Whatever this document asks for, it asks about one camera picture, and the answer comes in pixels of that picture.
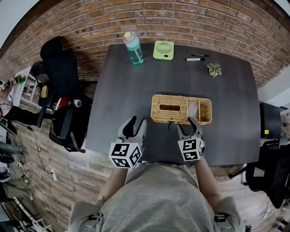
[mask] water bottle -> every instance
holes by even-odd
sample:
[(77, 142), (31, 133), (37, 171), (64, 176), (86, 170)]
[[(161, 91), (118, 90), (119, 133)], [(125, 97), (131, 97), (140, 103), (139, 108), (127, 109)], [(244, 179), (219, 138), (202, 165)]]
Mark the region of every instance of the water bottle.
[(144, 59), (137, 34), (128, 31), (124, 34), (123, 41), (126, 44), (132, 63), (134, 65), (142, 64)]

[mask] red brick wall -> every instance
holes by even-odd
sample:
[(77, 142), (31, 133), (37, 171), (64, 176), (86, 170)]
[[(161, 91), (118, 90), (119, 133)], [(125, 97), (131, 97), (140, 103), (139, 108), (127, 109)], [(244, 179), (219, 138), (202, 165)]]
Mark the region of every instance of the red brick wall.
[(0, 51), (0, 79), (40, 60), (41, 46), (63, 35), (81, 79), (97, 80), (110, 44), (125, 31), (142, 42), (170, 40), (251, 62), (257, 87), (290, 65), (290, 19), (272, 0), (53, 0), (38, 4), (30, 20)]

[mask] marker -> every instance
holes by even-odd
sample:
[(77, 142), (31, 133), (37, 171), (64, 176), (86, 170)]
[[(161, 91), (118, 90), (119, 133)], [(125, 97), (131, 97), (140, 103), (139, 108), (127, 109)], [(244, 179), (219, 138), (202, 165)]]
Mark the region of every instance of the marker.
[(186, 61), (199, 61), (199, 60), (205, 60), (205, 58), (186, 58)]
[(202, 55), (202, 54), (192, 54), (192, 56), (209, 57), (209, 55)]

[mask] dark gray table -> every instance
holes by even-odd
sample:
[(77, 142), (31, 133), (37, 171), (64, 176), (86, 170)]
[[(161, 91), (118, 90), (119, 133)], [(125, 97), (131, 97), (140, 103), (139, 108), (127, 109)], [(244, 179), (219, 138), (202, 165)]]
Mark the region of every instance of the dark gray table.
[[(260, 113), (255, 79), (249, 62), (201, 48), (175, 45), (174, 59), (153, 58), (154, 44), (141, 45), (144, 64), (133, 65), (124, 44), (111, 45), (97, 84), (86, 148), (108, 154), (119, 127), (131, 116), (148, 121), (143, 160), (183, 163), (176, 125), (150, 117), (154, 94), (204, 97), (212, 101), (213, 119), (203, 126), (205, 157), (211, 165), (258, 161)], [(206, 61), (186, 62), (191, 54), (208, 54)], [(208, 63), (219, 63), (222, 75), (212, 78)]]

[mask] black chair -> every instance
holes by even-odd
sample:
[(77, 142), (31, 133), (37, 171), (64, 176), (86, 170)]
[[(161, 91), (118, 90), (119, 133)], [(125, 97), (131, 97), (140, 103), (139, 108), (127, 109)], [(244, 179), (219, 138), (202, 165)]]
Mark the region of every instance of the black chair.
[(77, 60), (70, 50), (63, 51), (61, 37), (47, 41), (41, 48), (41, 65), (49, 81), (48, 95), (39, 114), (37, 126), (40, 127), (47, 107), (51, 107), (61, 97), (80, 100), (80, 108), (73, 105), (61, 107), (53, 115), (53, 124), (50, 128), (49, 138), (64, 146), (68, 151), (81, 151), (88, 120), (91, 112), (92, 99), (84, 95), (80, 89)]
[[(264, 171), (263, 176), (254, 176), (255, 169)], [(247, 166), (229, 178), (246, 172), (246, 183), (253, 192), (264, 191), (275, 208), (289, 198), (290, 145), (279, 146), (279, 139), (268, 141), (260, 147), (259, 161)]]

